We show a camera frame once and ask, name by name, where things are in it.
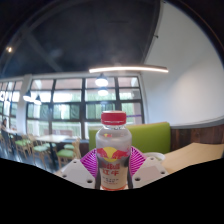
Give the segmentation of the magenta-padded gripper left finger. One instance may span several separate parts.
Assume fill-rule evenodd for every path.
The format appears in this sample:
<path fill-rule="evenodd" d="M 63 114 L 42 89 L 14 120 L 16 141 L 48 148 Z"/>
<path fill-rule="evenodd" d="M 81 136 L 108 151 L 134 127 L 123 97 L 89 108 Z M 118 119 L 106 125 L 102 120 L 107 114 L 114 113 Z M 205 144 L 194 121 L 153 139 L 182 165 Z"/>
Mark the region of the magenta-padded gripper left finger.
<path fill-rule="evenodd" d="M 91 150 L 81 159 L 73 159 L 61 170 L 61 176 L 81 187 L 98 189 L 99 175 L 96 150 Z"/>

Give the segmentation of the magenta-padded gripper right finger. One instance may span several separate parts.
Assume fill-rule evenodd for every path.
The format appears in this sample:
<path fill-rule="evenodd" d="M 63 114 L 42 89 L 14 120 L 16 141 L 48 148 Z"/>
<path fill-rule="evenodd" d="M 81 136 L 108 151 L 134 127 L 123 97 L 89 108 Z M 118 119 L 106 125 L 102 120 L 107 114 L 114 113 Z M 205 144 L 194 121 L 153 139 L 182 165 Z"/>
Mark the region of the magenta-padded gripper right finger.
<path fill-rule="evenodd" d="M 165 156 L 161 153 L 142 153 L 131 148 L 128 166 L 128 188 L 135 189 L 150 184 L 168 175 L 162 166 Z"/>

